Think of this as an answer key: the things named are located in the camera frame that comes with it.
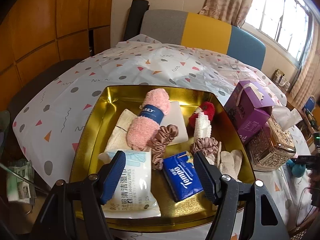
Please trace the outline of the person's right hand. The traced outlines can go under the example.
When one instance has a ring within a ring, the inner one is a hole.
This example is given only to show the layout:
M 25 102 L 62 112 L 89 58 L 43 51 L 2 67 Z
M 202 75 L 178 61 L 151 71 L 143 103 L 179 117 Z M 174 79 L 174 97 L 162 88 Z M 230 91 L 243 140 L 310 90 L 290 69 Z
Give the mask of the person's right hand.
M 309 174 L 309 181 L 310 181 L 310 187 L 313 188 L 319 188 L 319 182 L 320 182 L 320 174 L 318 171 L 313 170 Z

